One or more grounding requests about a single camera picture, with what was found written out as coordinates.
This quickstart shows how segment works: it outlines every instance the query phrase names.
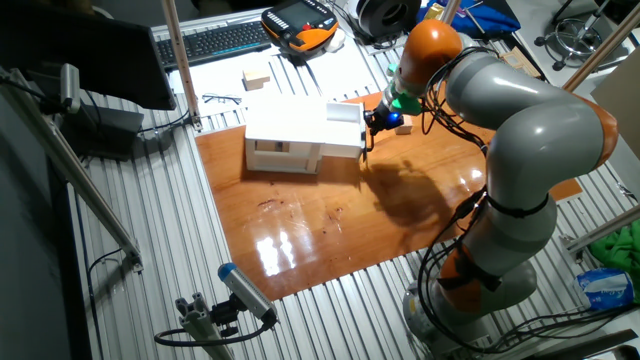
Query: black keyboard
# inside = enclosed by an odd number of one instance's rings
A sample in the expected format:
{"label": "black keyboard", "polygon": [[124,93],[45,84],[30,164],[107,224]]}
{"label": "black keyboard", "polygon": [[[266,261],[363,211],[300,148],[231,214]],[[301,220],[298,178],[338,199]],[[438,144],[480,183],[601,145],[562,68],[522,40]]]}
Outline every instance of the black keyboard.
{"label": "black keyboard", "polygon": [[[189,65],[197,65],[271,47],[260,21],[230,25],[183,37]],[[170,40],[158,41],[165,70],[178,68]]]}

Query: white cardboard model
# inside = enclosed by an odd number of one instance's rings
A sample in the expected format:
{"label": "white cardboard model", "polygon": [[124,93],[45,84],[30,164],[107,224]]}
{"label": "white cardboard model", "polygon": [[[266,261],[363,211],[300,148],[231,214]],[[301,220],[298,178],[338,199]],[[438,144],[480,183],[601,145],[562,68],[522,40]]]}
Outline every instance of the white cardboard model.
{"label": "white cardboard model", "polygon": [[278,96],[245,112],[247,169],[317,174],[323,156],[358,161],[365,147],[362,104]]}

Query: blue package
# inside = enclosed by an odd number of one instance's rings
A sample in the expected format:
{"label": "blue package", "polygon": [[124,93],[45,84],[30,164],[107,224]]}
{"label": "blue package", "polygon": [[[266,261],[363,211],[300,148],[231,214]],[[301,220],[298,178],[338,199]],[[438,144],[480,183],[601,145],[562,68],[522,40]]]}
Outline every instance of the blue package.
{"label": "blue package", "polygon": [[[429,0],[425,6],[421,6],[417,15],[417,22],[421,22],[424,19],[424,16],[429,11],[429,8],[434,3],[439,3],[440,5],[446,5],[448,1],[444,0]],[[488,36],[499,36],[504,33],[512,33],[520,29],[520,22],[515,18],[513,12],[508,10],[509,14],[505,11],[499,11],[496,7],[488,6],[489,3],[498,4],[503,3],[503,8],[509,8],[506,2],[503,1],[485,1],[483,5],[476,6],[469,11],[473,14],[473,17],[476,21],[482,26],[484,31]],[[471,7],[476,4],[475,0],[462,0],[460,3],[460,8],[457,10],[457,15],[454,16],[453,22],[451,26],[456,29],[456,31],[465,33],[472,38],[482,38],[482,34],[476,27],[476,25],[467,17],[467,15],[461,9],[466,7]]]}
{"label": "blue package", "polygon": [[576,277],[583,299],[591,310],[607,310],[633,302],[633,284],[629,275],[618,269],[596,269]]}

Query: black monitor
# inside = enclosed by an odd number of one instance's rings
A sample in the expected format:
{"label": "black monitor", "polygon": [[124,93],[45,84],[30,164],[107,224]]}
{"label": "black monitor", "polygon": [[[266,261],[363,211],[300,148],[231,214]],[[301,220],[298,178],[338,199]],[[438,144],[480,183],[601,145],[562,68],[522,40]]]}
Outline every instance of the black monitor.
{"label": "black monitor", "polygon": [[0,0],[0,66],[59,76],[65,63],[79,69],[82,89],[147,109],[176,107],[150,28]]}

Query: green object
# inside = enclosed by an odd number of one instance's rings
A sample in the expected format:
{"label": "green object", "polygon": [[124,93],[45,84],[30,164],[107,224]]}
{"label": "green object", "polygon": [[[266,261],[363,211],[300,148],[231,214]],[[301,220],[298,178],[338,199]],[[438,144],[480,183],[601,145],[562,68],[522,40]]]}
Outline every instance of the green object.
{"label": "green object", "polygon": [[397,111],[401,114],[420,115],[422,114],[422,104],[416,98],[410,98],[401,94],[397,99],[391,102],[391,111]]}
{"label": "green object", "polygon": [[398,70],[398,64],[389,64],[389,66],[387,66],[387,76],[395,74],[396,70]]}
{"label": "green object", "polygon": [[589,245],[605,267],[626,271],[633,282],[633,302],[640,304],[640,220]]}

